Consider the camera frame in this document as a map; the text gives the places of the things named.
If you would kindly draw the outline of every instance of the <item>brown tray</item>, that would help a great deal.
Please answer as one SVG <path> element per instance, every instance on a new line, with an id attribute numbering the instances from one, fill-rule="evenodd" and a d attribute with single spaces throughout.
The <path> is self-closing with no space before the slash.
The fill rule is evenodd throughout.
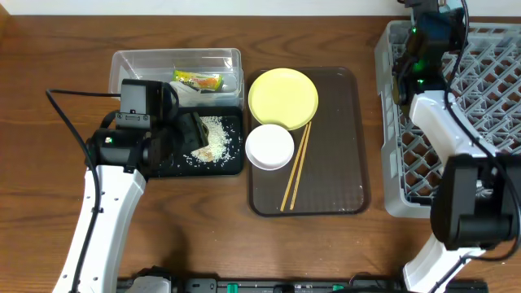
<path id="1" fill-rule="evenodd" d="M 296 70 L 308 76 L 317 87 L 318 109 L 313 117 L 295 208 L 290 210 L 292 187 L 284 212 L 280 212 L 304 127 L 291 131 L 295 153 L 286 166 L 276 171 L 264 171 L 250 164 L 250 207 L 261 216 L 363 212 L 369 205 L 370 191 L 357 80 L 347 68 Z M 265 71 L 253 73 L 248 79 L 249 86 Z M 259 122 L 251 114 L 248 115 L 248 120 L 248 131 L 259 126 Z"/>

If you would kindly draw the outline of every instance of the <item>yellow plate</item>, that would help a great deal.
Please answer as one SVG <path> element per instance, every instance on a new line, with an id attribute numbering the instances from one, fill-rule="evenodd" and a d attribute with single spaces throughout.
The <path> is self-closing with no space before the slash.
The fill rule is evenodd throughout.
<path id="1" fill-rule="evenodd" d="M 250 88 L 248 104 L 261 124 L 275 124 L 287 130 L 306 125 L 318 107 L 318 92 L 302 72 L 277 68 L 260 75 Z"/>

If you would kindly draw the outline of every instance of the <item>plastic tray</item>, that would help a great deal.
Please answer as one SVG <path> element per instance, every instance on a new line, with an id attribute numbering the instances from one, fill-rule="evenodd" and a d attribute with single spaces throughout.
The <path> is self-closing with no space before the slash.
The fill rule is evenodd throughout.
<path id="1" fill-rule="evenodd" d="M 185 107 L 179 113 L 196 111 L 199 116 L 219 116 L 221 123 L 231 139 L 228 145 L 230 159 L 226 162 L 196 163 L 190 153 L 180 154 L 176 158 L 165 161 L 160 169 L 152 172 L 151 177 L 185 177 L 185 176 L 216 176 L 236 175 L 244 166 L 243 150 L 243 112 L 237 107 Z"/>
<path id="2" fill-rule="evenodd" d="M 260 216 L 347 215 L 364 212 L 370 203 L 370 185 L 356 77 L 347 68 L 296 70 L 311 79 L 317 87 L 319 98 L 295 208 L 290 210 L 291 192 L 284 212 L 280 211 L 304 127 L 290 131 L 295 152 L 286 166 L 275 171 L 265 171 L 251 165 L 248 173 L 248 203 Z M 248 84 L 251 85 L 263 72 L 265 70 L 254 72 Z M 249 117 L 249 129 L 253 130 L 260 123 L 251 115 Z"/>
<path id="3" fill-rule="evenodd" d="M 392 64 L 405 49 L 410 21 L 392 21 L 374 51 L 382 99 L 385 207 L 393 216 L 430 216 L 441 163 L 423 132 L 392 101 Z M 521 152 L 521 25 L 472 24 L 469 45 L 453 82 L 465 116 L 502 151 Z M 443 57 L 443 74 L 455 54 Z"/>
<path id="4" fill-rule="evenodd" d="M 121 50 L 112 56 L 108 90 L 119 93 L 124 78 L 172 81 L 173 71 L 218 73 L 228 92 L 188 94 L 181 107 L 239 107 L 243 109 L 244 82 L 241 54 L 237 49 Z"/>

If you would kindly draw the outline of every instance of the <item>wooden table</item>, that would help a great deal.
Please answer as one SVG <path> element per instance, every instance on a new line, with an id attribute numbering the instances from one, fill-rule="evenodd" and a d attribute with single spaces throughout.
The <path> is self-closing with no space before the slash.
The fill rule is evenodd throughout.
<path id="1" fill-rule="evenodd" d="M 416 256 L 431 228 L 428 220 L 389 216 L 383 206 L 383 122 L 373 49 L 390 20 L 11 17 L 0 45 L 0 291 L 51 291 L 80 211 L 83 154 L 44 89 L 105 92 L 115 51 L 156 48 L 235 47 L 242 53 L 245 76 L 275 67 L 352 70 L 372 203 L 360 216 L 265 219 L 246 204 L 246 170 L 237 177 L 150 181 L 129 228 L 120 276 L 152 265 L 184 277 L 397 274 Z M 58 102 L 83 138 L 107 112 L 119 108 L 110 98 L 63 96 Z M 521 290 L 520 268 L 520 256 L 505 265 L 474 262 L 459 277 L 484 278 L 492 292 L 513 292 Z"/>

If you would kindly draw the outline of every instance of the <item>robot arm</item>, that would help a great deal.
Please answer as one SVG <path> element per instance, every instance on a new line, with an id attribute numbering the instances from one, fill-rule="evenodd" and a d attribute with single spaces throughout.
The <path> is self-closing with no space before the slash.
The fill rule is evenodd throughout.
<path id="1" fill-rule="evenodd" d="M 132 173 L 125 173 L 123 168 L 110 165 L 96 167 L 102 189 L 103 211 L 98 214 L 98 224 L 94 226 L 89 249 L 85 255 L 80 275 L 81 282 L 78 286 L 79 292 L 113 292 L 116 289 L 117 274 L 130 220 L 146 185 L 145 178 L 137 169 Z M 94 180 L 89 170 L 85 173 L 85 193 L 80 218 L 54 293 L 71 290 L 93 206 Z"/>
<path id="2" fill-rule="evenodd" d="M 454 96 L 449 94 L 449 101 L 453 102 Z M 471 132 L 478 137 L 478 132 L 462 114 L 456 103 L 452 103 L 454 113 Z M 449 157 L 468 154 L 476 158 L 484 158 L 486 155 L 474 146 L 444 105 L 444 91 L 432 90 L 416 94 L 410 105 L 410 119 L 427 136 L 429 142 L 440 157 L 445 166 Z M 495 146 L 482 141 L 491 153 L 495 154 Z M 480 247 L 462 247 L 457 250 L 448 250 L 445 245 L 431 235 L 419 254 L 403 268 L 403 276 L 407 289 L 414 292 L 430 292 L 436 283 L 447 274 L 451 268 L 467 255 L 481 256 L 485 250 Z M 440 284 L 436 292 L 445 292 L 449 281 L 461 270 L 460 266 L 443 284 Z"/>
<path id="3" fill-rule="evenodd" d="M 448 282 L 470 261 L 518 231 L 516 207 L 505 180 L 480 148 L 469 139 L 455 116 L 473 138 L 505 169 L 517 175 L 519 158 L 499 155 L 485 142 L 466 119 L 441 76 L 444 52 L 460 50 L 463 35 L 463 10 L 440 13 L 437 1 L 405 0 L 414 8 L 415 24 L 405 53 L 393 68 L 394 101 L 405 115 L 427 136 L 444 166 L 440 186 L 431 206 L 433 234 L 419 254 L 403 268 L 408 290 L 441 293 Z M 476 186 L 492 191 L 489 197 L 477 196 Z"/>
<path id="4" fill-rule="evenodd" d="M 100 184 L 94 228 L 89 232 L 97 190 L 88 169 L 80 218 L 54 293 L 116 292 L 129 224 L 150 172 L 176 154 L 208 145 L 208 134 L 197 113 L 178 115 L 177 110 L 177 93 L 169 84 L 123 80 L 120 110 L 109 113 L 86 143 L 85 152 L 90 154 Z M 113 120 L 116 128 L 109 129 Z M 88 246 L 83 256 L 84 243 Z M 128 292 L 170 293 L 171 282 L 164 277 L 163 273 L 149 273 L 134 280 Z"/>

